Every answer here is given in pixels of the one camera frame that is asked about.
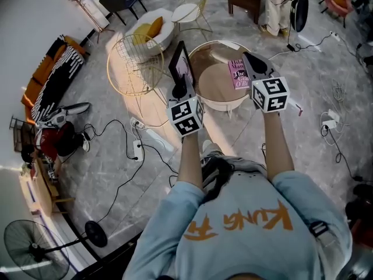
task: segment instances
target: power strip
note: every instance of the power strip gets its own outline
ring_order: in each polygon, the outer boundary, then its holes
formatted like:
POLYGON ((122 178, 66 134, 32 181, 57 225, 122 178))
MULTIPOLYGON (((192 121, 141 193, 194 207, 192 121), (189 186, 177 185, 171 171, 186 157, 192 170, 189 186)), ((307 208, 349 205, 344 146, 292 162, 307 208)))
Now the power strip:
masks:
POLYGON ((331 130, 337 127, 336 121, 335 120, 326 120, 322 122, 322 125, 328 126, 331 130))
POLYGON ((330 31, 330 34, 335 38, 336 41, 340 41, 340 37, 337 33, 330 31))
POLYGON ((141 121, 136 119, 135 117, 131 117, 131 119, 129 120, 129 123, 133 126, 136 126, 136 128, 138 129, 145 128, 145 125, 141 121))
POLYGON ((133 142, 133 153, 135 155, 135 161, 136 162, 142 162, 144 161, 144 154, 142 153, 142 148, 141 148, 141 141, 140 140, 135 140, 133 142))

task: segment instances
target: gold wire chair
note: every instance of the gold wire chair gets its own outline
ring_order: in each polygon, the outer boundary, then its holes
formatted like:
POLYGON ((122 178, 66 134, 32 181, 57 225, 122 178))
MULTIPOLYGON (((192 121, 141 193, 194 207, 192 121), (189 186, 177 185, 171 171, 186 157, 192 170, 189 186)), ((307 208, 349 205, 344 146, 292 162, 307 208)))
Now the gold wire chair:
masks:
POLYGON ((202 33, 203 37, 207 41, 207 37, 203 33, 203 31, 207 32, 213 32, 212 28, 209 24, 209 22, 206 20, 205 16, 203 15, 203 10, 205 9, 207 0, 183 0, 175 9, 174 14, 172 16, 172 21, 174 23, 177 23, 179 32, 186 31, 186 30, 192 30, 192 29, 198 29, 202 33), (204 29, 201 28, 199 25, 197 19, 200 17, 204 18, 205 22, 209 26, 210 29, 204 29), (181 23, 190 23, 190 22, 196 22, 198 25, 198 28, 187 28, 184 30, 180 30, 180 24, 181 23))
POLYGON ((118 40, 107 58, 107 77, 111 86, 124 96, 136 98, 141 117, 137 97, 154 91, 167 104, 162 92, 156 92, 162 74, 167 75, 163 68, 161 47, 151 37, 142 34, 130 34, 118 40))

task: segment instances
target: pink book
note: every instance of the pink book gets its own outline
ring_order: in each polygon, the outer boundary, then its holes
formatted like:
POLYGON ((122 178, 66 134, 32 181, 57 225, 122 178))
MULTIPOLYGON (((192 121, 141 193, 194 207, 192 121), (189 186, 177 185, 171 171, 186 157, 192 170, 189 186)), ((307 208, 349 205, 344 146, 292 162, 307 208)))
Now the pink book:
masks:
POLYGON ((242 60, 229 60, 229 71, 231 73, 234 89, 250 88, 250 78, 247 76, 246 69, 242 60))

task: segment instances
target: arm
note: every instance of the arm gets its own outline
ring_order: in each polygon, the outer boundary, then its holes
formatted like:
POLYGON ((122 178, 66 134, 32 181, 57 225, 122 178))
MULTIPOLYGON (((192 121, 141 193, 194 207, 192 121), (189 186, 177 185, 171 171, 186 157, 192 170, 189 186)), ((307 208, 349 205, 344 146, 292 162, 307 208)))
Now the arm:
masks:
POLYGON ((281 172, 294 170, 286 144, 281 119, 277 112, 263 113, 266 137, 266 165, 270 181, 281 172))
POLYGON ((184 181, 202 190, 202 168, 197 133, 184 137, 177 181, 184 181))
POLYGON ((123 279, 154 280, 168 271, 204 197, 198 136, 194 133, 184 138, 178 181, 147 223, 123 279))
POLYGON ((316 239, 325 279, 336 279, 351 257, 352 236, 346 217, 330 198, 312 181, 297 171, 278 174, 272 181, 276 190, 297 211, 310 227, 313 222, 325 222, 328 231, 316 239))

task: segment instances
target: black chair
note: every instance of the black chair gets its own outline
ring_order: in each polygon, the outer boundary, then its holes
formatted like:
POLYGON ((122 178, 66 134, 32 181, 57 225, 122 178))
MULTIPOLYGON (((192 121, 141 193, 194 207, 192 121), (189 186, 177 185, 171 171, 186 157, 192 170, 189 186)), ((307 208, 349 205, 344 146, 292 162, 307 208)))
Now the black chair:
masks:
POLYGON ((124 25, 126 25, 126 23, 121 18, 121 16, 118 14, 118 12, 124 11, 125 9, 129 9, 133 13, 133 15, 135 16, 135 18, 138 20, 139 18, 138 18, 137 14, 135 13, 135 11, 132 8, 136 1, 139 1, 140 4, 141 4, 141 6, 147 12, 147 10, 146 10, 144 4, 142 4, 141 0, 98 0, 98 1, 99 1, 99 3, 101 3, 101 5, 103 7, 106 8, 106 10, 108 12, 116 14, 116 16, 119 18, 119 20, 122 21, 122 23, 124 25))

